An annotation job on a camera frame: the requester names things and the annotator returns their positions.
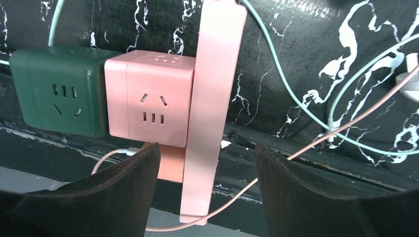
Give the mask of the dark green cube socket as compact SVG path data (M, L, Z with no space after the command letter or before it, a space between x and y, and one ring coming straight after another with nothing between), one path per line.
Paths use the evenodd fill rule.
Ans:
M72 45L20 49L9 66L25 123L88 137L107 133L106 60L119 52Z

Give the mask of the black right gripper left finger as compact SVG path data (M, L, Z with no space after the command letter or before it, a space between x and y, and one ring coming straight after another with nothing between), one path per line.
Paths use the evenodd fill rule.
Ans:
M141 237L161 161L151 144L57 190L0 193L3 237Z

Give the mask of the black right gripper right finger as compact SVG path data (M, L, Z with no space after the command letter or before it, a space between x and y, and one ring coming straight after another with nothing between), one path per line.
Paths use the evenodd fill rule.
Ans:
M270 147L254 151L271 237L416 237L419 192L384 193L324 177Z

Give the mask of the pink cube socket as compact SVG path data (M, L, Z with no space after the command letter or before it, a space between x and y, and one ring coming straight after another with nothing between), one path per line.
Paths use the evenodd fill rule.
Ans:
M185 147L195 61L144 50L106 60L110 135Z

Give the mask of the pink usb charger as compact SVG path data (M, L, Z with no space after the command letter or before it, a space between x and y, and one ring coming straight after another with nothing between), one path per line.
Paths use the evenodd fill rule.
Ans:
M186 148L160 145L161 161L158 179L183 182Z

